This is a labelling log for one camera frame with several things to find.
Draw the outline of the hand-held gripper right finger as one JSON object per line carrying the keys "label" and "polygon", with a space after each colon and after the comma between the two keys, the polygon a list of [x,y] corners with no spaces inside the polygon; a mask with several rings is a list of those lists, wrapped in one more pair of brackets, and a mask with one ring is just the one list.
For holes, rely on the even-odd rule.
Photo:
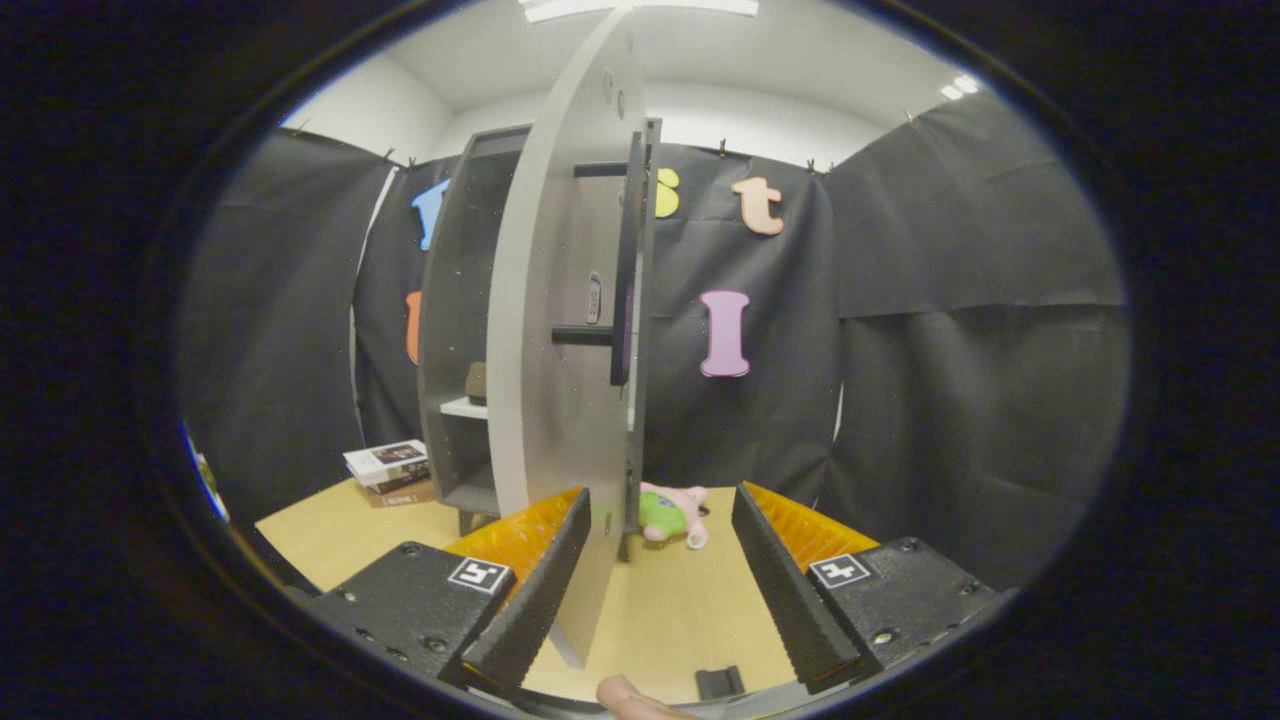
{"label": "hand-held gripper right finger", "polygon": [[878,542],[764,487],[737,487],[732,525],[800,684],[864,682],[941,647],[1005,593],[916,537]]}

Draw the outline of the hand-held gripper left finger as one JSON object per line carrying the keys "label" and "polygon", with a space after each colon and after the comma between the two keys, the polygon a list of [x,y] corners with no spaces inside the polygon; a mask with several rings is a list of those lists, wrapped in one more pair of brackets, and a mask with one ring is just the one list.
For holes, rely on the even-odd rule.
{"label": "hand-held gripper left finger", "polygon": [[556,621],[591,509],[590,492],[573,487],[444,548],[404,541],[302,605],[407,676],[507,697]]}

